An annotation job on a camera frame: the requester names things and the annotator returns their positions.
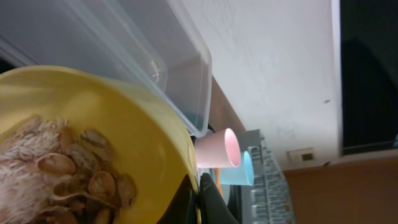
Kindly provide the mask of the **pink cup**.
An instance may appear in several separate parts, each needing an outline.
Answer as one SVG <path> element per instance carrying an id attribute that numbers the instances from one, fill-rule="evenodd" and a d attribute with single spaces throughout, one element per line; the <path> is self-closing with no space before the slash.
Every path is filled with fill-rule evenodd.
<path id="1" fill-rule="evenodd" d="M 197 139 L 194 148 L 198 168 L 230 168 L 241 163 L 238 139 L 230 128 Z"/>

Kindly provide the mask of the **food scraps and rice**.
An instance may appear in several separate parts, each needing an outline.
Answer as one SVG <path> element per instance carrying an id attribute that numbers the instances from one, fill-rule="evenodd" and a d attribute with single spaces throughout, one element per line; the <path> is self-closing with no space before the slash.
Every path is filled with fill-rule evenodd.
<path id="1" fill-rule="evenodd" d="M 76 138 L 64 119 L 24 120 L 1 142 L 1 223 L 117 223 L 137 189 L 112 161 L 95 129 Z"/>

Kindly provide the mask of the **clear plastic bin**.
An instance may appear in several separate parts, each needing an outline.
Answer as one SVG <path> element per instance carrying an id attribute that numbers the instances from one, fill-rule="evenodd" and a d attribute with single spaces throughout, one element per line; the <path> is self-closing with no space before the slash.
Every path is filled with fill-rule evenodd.
<path id="1" fill-rule="evenodd" d="M 211 54 L 181 1 L 1 0 L 1 58 L 136 83 L 206 133 Z"/>

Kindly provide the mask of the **wooden chopstick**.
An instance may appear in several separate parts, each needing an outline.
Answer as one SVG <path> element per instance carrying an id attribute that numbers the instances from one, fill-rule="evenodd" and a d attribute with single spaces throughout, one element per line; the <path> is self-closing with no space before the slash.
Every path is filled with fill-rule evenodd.
<path id="1" fill-rule="evenodd" d="M 221 182 L 220 182 L 220 168 L 214 168 L 214 173 L 215 173 L 215 184 L 218 189 L 218 192 L 220 195 L 223 197 L 223 190 L 221 187 Z"/>

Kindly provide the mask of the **wall outlet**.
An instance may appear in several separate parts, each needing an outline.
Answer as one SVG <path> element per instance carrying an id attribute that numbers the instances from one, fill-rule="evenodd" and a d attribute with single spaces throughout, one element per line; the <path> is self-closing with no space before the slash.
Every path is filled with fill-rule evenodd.
<path id="1" fill-rule="evenodd" d="M 313 161 L 315 159 L 315 150 L 312 147 L 296 149 L 287 152 L 291 163 L 301 163 Z"/>

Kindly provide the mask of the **grey dishwasher rack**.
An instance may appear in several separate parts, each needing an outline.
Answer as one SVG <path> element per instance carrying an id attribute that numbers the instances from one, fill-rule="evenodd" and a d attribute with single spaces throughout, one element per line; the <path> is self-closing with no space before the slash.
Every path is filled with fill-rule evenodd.
<path id="1" fill-rule="evenodd" d="M 295 224 L 287 180 L 260 130 L 238 135 L 242 151 L 252 158 L 254 184 L 241 187 L 242 222 Z"/>

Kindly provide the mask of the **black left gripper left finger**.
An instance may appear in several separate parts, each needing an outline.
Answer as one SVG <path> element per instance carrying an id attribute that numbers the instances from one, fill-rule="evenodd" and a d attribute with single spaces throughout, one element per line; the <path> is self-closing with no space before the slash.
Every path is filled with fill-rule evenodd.
<path id="1" fill-rule="evenodd" d="M 197 224 L 196 196 L 186 175 L 157 224 Z"/>

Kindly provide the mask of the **yellow bowl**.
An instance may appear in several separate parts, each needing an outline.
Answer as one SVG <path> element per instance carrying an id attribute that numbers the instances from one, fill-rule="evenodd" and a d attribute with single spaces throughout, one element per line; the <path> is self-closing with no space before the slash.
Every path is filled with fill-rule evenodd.
<path id="1" fill-rule="evenodd" d="M 110 145 L 111 167 L 129 175 L 136 202 L 117 223 L 157 223 L 188 175 L 197 199 L 193 143 L 177 115 L 137 86 L 66 67 L 31 66 L 1 75 L 1 142 L 33 116 L 64 119 L 78 138 L 95 129 Z"/>

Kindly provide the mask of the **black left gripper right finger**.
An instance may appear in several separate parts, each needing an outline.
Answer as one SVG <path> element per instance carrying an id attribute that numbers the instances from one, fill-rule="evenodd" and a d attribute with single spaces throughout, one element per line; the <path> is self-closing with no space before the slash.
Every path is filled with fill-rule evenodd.
<path id="1" fill-rule="evenodd" d="M 200 177 L 200 210 L 202 224 L 238 224 L 228 209 L 211 175 Z"/>

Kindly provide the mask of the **blue cup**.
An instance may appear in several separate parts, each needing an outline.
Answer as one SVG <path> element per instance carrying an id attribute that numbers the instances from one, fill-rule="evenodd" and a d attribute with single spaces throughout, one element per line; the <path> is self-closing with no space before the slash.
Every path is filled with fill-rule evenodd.
<path id="1" fill-rule="evenodd" d="M 221 168 L 220 183 L 223 185 L 254 184 L 254 168 L 251 156 L 247 151 L 241 153 L 241 162 L 238 167 Z"/>

